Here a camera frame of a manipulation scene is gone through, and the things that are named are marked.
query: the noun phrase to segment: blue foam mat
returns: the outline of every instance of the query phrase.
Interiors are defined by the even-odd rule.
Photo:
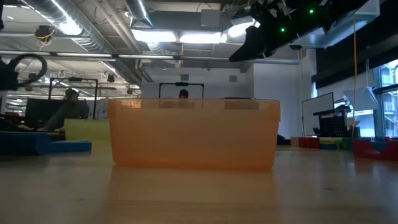
[[[46,133],[0,132],[0,154],[14,156],[43,155],[50,152],[90,152],[89,141],[51,142]]]

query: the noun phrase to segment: translucent orange container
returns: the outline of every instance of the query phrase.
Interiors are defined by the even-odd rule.
[[[274,165],[274,100],[109,101],[113,161],[121,166],[266,170]]]

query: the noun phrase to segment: ceiling pipe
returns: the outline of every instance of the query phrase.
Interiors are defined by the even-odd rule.
[[[112,18],[114,18],[116,20],[116,22],[119,24],[120,28],[122,28],[123,32],[126,34],[127,38],[136,47],[136,49],[138,49],[138,52],[141,53],[142,51],[141,51],[138,41],[134,38],[131,30],[126,28],[126,26],[124,25],[124,21],[120,18],[119,14],[115,11],[114,7],[109,3],[108,0],[99,0],[99,1],[104,4],[105,8],[107,8],[109,10],[109,12],[111,12]]]
[[[115,54],[116,50],[100,34],[96,27],[70,0],[21,0],[44,19],[67,35],[83,35],[90,39],[72,39],[90,53]],[[127,82],[140,84],[137,72],[130,69],[124,60],[104,62],[113,67]]]
[[[142,55],[142,54],[86,54],[86,53],[66,53],[66,52],[38,52],[38,51],[23,51],[23,50],[0,50],[0,55],[22,55],[22,54],[37,54],[44,58],[132,58],[132,59],[151,59],[151,60],[199,60],[212,62],[228,62],[228,57],[202,57],[202,56],[183,56],[183,55]],[[279,64],[279,65],[300,65],[300,60],[297,59],[279,59],[279,58],[265,58],[248,60],[246,63],[265,63],[265,64]]]
[[[99,0],[94,0],[96,7],[103,13],[104,17],[108,22],[111,24],[113,29],[119,34],[120,38],[122,38],[123,42],[129,47],[129,49],[134,52],[134,53],[139,53],[140,50],[138,50],[135,46],[133,46],[132,42],[130,42],[125,34],[120,30],[118,25],[113,21],[113,19],[109,16],[108,12],[104,8],[104,6],[100,3]]]

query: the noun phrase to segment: person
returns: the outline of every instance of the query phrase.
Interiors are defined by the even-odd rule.
[[[38,131],[54,131],[63,127],[65,119],[87,119],[90,111],[88,105],[78,99],[79,93],[75,90],[65,91],[66,103],[47,121],[44,128]]]
[[[180,91],[180,94],[178,95],[178,98],[180,99],[188,99],[189,93],[186,89],[183,89]]]

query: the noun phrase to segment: desk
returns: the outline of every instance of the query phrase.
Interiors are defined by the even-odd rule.
[[[0,223],[398,223],[398,163],[278,147],[268,172],[115,167],[91,154],[0,157]]]

